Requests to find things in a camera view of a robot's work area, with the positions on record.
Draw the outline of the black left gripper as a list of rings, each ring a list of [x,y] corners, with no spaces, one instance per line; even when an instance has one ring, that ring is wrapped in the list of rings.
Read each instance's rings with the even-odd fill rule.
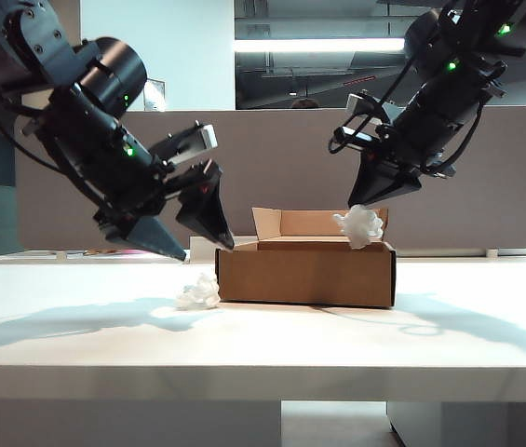
[[[166,204],[165,169],[116,118],[74,84],[53,90],[37,123],[34,134],[49,156],[101,210],[96,223],[107,241],[185,260],[182,245],[154,217]],[[220,199],[222,174],[209,159],[176,177],[181,203],[176,221],[231,251],[235,242]]]

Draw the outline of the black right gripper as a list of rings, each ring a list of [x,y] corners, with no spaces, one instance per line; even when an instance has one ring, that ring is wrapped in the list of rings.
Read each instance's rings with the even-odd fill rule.
[[[384,161],[362,159],[348,205],[370,205],[422,188],[421,174],[451,177],[480,121],[484,105],[505,91],[498,78],[504,61],[490,63],[471,55],[449,57],[425,81],[392,124],[377,129],[385,145]],[[444,146],[473,115],[475,120],[459,147],[447,159]]]

